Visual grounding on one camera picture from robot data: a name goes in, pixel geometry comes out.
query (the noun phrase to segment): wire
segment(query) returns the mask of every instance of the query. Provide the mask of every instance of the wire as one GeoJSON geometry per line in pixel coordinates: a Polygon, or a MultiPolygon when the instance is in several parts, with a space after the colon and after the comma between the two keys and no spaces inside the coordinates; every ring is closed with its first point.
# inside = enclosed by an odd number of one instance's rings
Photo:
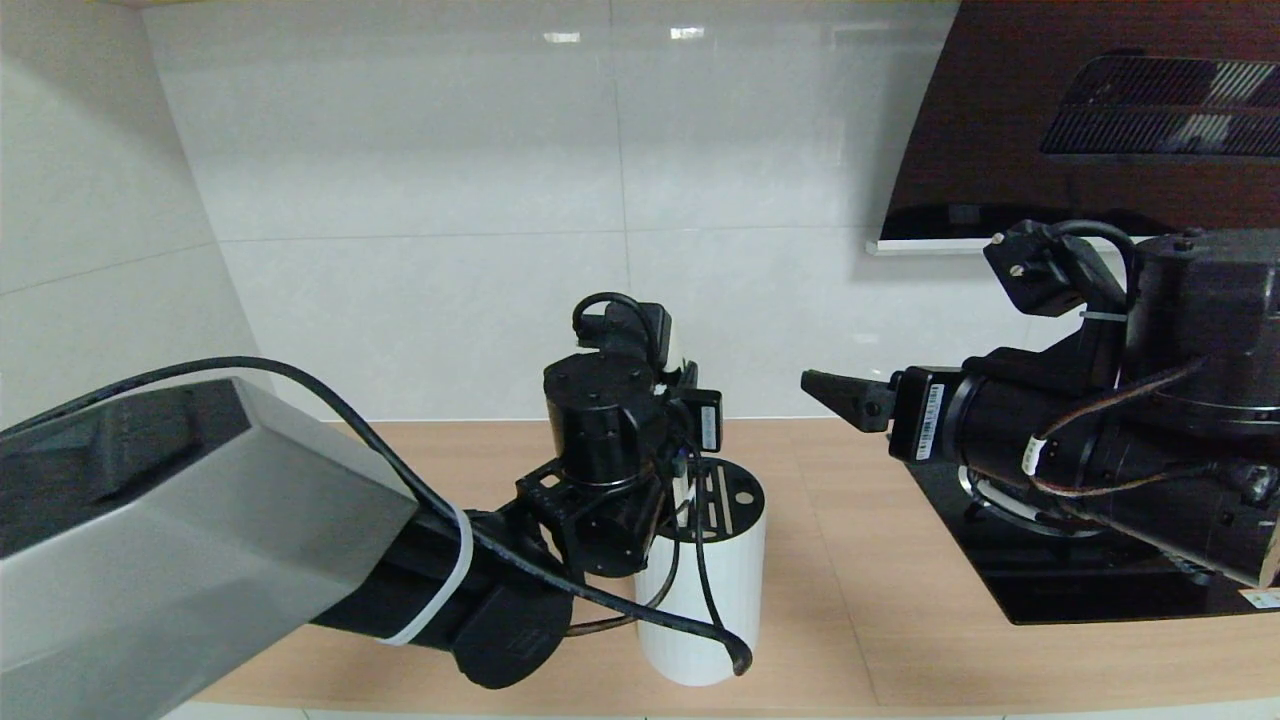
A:
{"type": "Polygon", "coordinates": [[[703,482],[703,454],[696,443],[689,443],[689,452],[692,456],[694,479],[694,551],[698,556],[698,580],[703,585],[703,601],[707,603],[707,614],[712,618],[712,625],[723,630],[724,621],[721,620],[719,610],[716,607],[716,597],[712,594],[712,582],[707,575],[707,552],[703,548],[703,506],[707,496],[707,483],[703,482]]]}
{"type": "MultiPolygon", "coordinates": [[[[671,524],[676,521],[680,511],[689,506],[689,501],[681,502],[678,506],[675,503],[675,495],[672,495],[672,509],[671,518],[664,524],[671,524]]],[[[662,587],[658,592],[649,598],[649,602],[644,603],[645,607],[658,607],[662,601],[667,600],[667,594],[671,592],[672,585],[676,584],[676,574],[680,571],[680,538],[676,537],[671,543],[671,568],[667,569],[667,578],[662,580],[662,587]]],[[[595,633],[603,633],[604,630],[613,630],[616,628],[622,628],[635,623],[635,618],[627,618],[626,615],[614,615],[613,618],[604,618],[603,620],[591,620],[590,623],[579,623],[577,625],[570,625],[564,630],[566,638],[580,638],[582,635],[593,635],[595,633]]]]}
{"type": "Polygon", "coordinates": [[[1097,236],[1116,246],[1120,259],[1124,260],[1124,296],[1125,310],[1133,307],[1138,299],[1138,246],[1123,229],[1098,220],[1062,220],[1048,227],[1051,236],[1074,234],[1082,237],[1085,233],[1097,236]]]}
{"type": "Polygon", "coordinates": [[[1098,393],[1093,397],[1085,398],[1084,401],[1075,404],[1066,413],[1046,423],[1046,425],[1038,433],[1033,434],[1027,441],[1027,450],[1023,452],[1023,473],[1030,480],[1032,486],[1034,486],[1037,489],[1039,489],[1046,495],[1052,495],[1056,497],[1098,497],[1103,495],[1111,495],[1126,489],[1133,489],[1160,480],[1167,480],[1174,477],[1185,474],[1187,471],[1185,468],[1166,469],[1153,475],[1138,478],[1134,480],[1128,480],[1114,486],[1075,488],[1075,487],[1046,483],[1044,480],[1039,479],[1036,475],[1036,471],[1039,468],[1041,454],[1043,452],[1044,446],[1048,445],[1050,442],[1048,437],[1051,434],[1061,430],[1062,428],[1079,420],[1080,418],[1101,413],[1102,410],[1107,410],[1110,407],[1116,407],[1119,405],[1133,402],[1134,400],[1152,395],[1164,387],[1181,382],[1189,378],[1190,375],[1196,374],[1197,372],[1199,372],[1201,368],[1203,368],[1207,361],[1208,361],[1207,357],[1196,357],[1187,363],[1183,363],[1181,365],[1167,368],[1158,373],[1147,375],[1140,380],[1135,380],[1126,386],[1098,393]]]}
{"type": "MultiPolygon", "coordinates": [[[[1197,465],[1197,468],[1204,468],[1204,465],[1197,465]]],[[[1142,486],[1158,483],[1161,480],[1184,478],[1187,475],[1188,471],[1185,469],[1161,470],[1155,475],[1147,475],[1146,478],[1138,478],[1137,480],[1129,480],[1115,486],[1091,487],[1091,488],[1073,488],[1068,486],[1056,486],[1052,483],[1046,483],[1039,478],[1032,478],[1032,484],[1036,487],[1036,489],[1043,492],[1044,495],[1052,495],[1055,497],[1080,498],[1080,497],[1100,497],[1103,495],[1124,492],[1126,489],[1139,488],[1142,486]]]]}
{"type": "Polygon", "coordinates": [[[1047,423],[1041,432],[1036,433],[1036,437],[1041,439],[1047,438],[1080,418],[1115,407],[1117,405],[1133,402],[1139,397],[1152,395],[1161,388],[1181,382],[1199,372],[1207,360],[1207,357],[1194,357],[1181,365],[1174,365],[1172,368],[1147,375],[1140,380],[1088,397],[1084,401],[1075,404],[1066,413],[1059,415],[1052,421],[1047,423]]]}
{"type": "MultiPolygon", "coordinates": [[[[46,410],[33,418],[28,418],[13,425],[5,430],[0,430],[0,441],[9,437],[17,436],[20,432],[28,430],[36,425],[44,424],[58,418],[64,418],[72,413],[78,413],[86,407],[96,405],[110,397],[137,389],[140,387],[152,384],[160,380],[166,380],[170,378],[177,378],[180,375],[189,375],[192,373],[202,373],[207,370],[223,370],[229,368],[244,368],[251,370],[265,370],[268,373],[275,373],[289,378],[291,380],[301,384],[310,392],[315,393],[325,405],[333,409],[339,418],[348,425],[355,433],[365,442],[371,450],[381,455],[387,462],[396,470],[401,480],[408,486],[410,492],[424,505],[430,506],[433,510],[439,512],[443,518],[448,519],[451,523],[457,523],[453,518],[453,510],[447,500],[444,500],[439,493],[431,489],[422,478],[417,475],[404,462],[404,460],[396,454],[394,450],[387,441],[378,434],[376,430],[365,420],[356,410],[347,404],[337,392],[329,386],[324,384],[320,379],[310,373],[289,365],[288,363],[282,363],[279,360],[269,360],[266,357],[253,357],[247,355],[232,355],[221,357],[206,357],[202,360],[191,360],[187,363],[178,363],[175,365],[169,365],[166,368],[160,368],[156,370],[150,370],[147,373],[141,373],[123,380],[114,382],[109,386],[104,386],[92,392],[87,392],[79,397],[69,400],[56,407],[46,410]]],[[[522,570],[524,573],[539,579],[540,582],[576,597],[591,601],[596,605],[608,607],[614,612],[621,612],[623,615],[632,616],[637,620],[644,620],[645,623],[652,623],[662,628],[668,628],[672,630],[678,630],[682,633],[689,633],[692,635],[713,639],[724,646],[724,650],[730,653],[733,660],[733,674],[741,675],[751,666],[751,648],[742,641],[742,638],[730,633],[723,626],[708,625],[698,620],[690,620],[689,618],[681,618],[678,615],[672,615],[669,612],[663,612],[657,609],[645,607],[640,603],[632,602],[623,597],[618,597],[613,593],[602,591],[599,588],[593,588],[590,585],[571,580],[562,575],[558,575],[547,568],[529,560],[527,557],[517,553],[499,539],[490,536],[484,528],[474,528],[475,541],[484,548],[493,552],[499,560],[522,570]]]]}
{"type": "Polygon", "coordinates": [[[644,311],[636,300],[628,295],[622,295],[621,292],[596,292],[594,295],[588,295],[584,297],[575,307],[572,315],[573,333],[577,334],[582,329],[582,314],[586,309],[598,302],[617,302],[627,310],[635,314],[640,319],[640,327],[644,328],[645,343],[645,357],[649,361],[649,366],[655,372],[660,370],[658,366],[658,331],[654,329],[653,322],[649,319],[649,314],[644,311]]]}

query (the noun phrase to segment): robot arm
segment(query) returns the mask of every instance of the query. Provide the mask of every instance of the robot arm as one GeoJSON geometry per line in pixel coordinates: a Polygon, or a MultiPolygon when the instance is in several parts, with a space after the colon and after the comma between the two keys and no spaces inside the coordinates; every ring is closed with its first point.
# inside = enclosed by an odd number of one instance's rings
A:
{"type": "Polygon", "coordinates": [[[745,671],[723,626],[585,584],[644,568],[685,450],[717,450],[721,419],[662,306],[602,293],[573,325],[596,351],[545,372],[557,456],[495,511],[456,510],[333,391],[264,359],[147,373],[0,433],[0,715],[157,717],[307,623],[452,652],[502,688],[556,651],[573,596],[718,639],[745,671]],[[237,378],[106,402],[215,368],[302,382],[365,443],[237,378]]]}
{"type": "Polygon", "coordinates": [[[1084,304],[1080,329],[1043,352],[1002,347],[961,368],[906,368],[887,384],[810,370],[801,387],[860,430],[892,421],[892,456],[960,464],[972,488],[1012,498],[1042,527],[1108,527],[1243,583],[1274,583],[1280,231],[1134,246],[1101,223],[1023,222],[984,255],[1020,311],[1084,304]],[[1073,233],[1120,246],[1126,291],[1073,233]]]}

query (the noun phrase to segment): silver metal housing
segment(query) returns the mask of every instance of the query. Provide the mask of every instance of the silver metal housing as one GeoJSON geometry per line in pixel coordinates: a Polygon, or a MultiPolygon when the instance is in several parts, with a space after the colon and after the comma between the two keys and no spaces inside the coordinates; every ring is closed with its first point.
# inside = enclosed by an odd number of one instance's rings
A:
{"type": "Polygon", "coordinates": [[[0,561],[0,717],[161,717],[355,591],[408,521],[378,454],[232,382],[250,429],[0,561]]]}

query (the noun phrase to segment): white cylindrical holder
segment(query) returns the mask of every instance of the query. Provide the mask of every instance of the white cylindrical holder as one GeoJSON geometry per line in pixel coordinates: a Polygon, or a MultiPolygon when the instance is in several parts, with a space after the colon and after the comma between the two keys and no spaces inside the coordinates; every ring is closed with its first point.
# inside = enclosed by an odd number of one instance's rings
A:
{"type": "MultiPolygon", "coordinates": [[[[712,597],[724,628],[755,651],[760,637],[760,592],[764,579],[764,491],[745,469],[719,459],[703,461],[708,501],[703,514],[703,552],[712,597]]],[[[694,493],[690,489],[689,497],[694,493]]],[[[675,537],[680,538],[680,568],[676,582],[658,606],[660,610],[709,623],[698,574],[692,516],[673,532],[658,533],[649,548],[649,562],[635,577],[636,598],[644,602],[662,589],[671,570],[675,537]]],[[[731,678],[733,666],[721,643],[639,623],[640,646],[649,662],[669,680],[682,685],[710,685],[731,678]]]]}

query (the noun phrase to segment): wall tile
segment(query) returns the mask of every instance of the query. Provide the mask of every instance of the wall tile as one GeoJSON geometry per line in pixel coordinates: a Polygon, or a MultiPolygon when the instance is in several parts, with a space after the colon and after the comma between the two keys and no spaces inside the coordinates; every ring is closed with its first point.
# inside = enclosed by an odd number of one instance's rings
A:
{"type": "Polygon", "coordinates": [[[143,17],[220,241],[622,229],[607,0],[143,17]]]}
{"type": "MultiPolygon", "coordinates": [[[[547,720],[520,715],[428,715],[399,712],[344,712],[338,710],[307,710],[310,720],[547,720]]],[[[579,717],[572,720],[643,720],[641,717],[579,717]]]]}
{"type": "Polygon", "coordinates": [[[627,228],[878,225],[954,14],[616,0],[627,228]]]}
{"type": "Polygon", "coordinates": [[[214,243],[0,295],[0,427],[161,365],[256,355],[214,243]]]}
{"type": "Polygon", "coordinates": [[[575,351],[573,305],[627,290],[621,233],[223,249],[262,352],[332,383],[370,419],[545,418],[541,372],[575,351]]]}
{"type": "Polygon", "coordinates": [[[873,232],[632,232],[631,284],[672,313],[731,416],[827,414],[800,391],[805,369],[887,380],[1021,342],[1025,319],[980,255],[874,258],[873,232]]]}
{"type": "Polygon", "coordinates": [[[212,241],[137,13],[4,14],[0,293],[212,241]]]}
{"type": "Polygon", "coordinates": [[[164,720],[307,720],[307,716],[292,707],[188,702],[165,715],[164,720]]]}

